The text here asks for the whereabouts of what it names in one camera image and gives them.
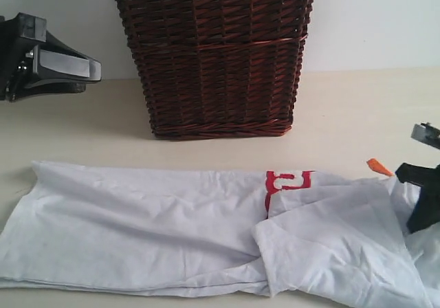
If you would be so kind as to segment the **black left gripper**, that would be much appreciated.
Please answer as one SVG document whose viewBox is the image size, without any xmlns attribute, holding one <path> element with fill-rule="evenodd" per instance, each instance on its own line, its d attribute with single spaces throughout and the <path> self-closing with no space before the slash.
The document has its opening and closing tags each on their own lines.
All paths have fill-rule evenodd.
<svg viewBox="0 0 440 308">
<path fill-rule="evenodd" d="M 102 79 L 101 63 L 61 43 L 47 31 L 46 19 L 22 12 L 9 20 L 1 16 L 1 101 L 9 98 L 8 82 L 33 48 L 34 87 Z"/>
</svg>

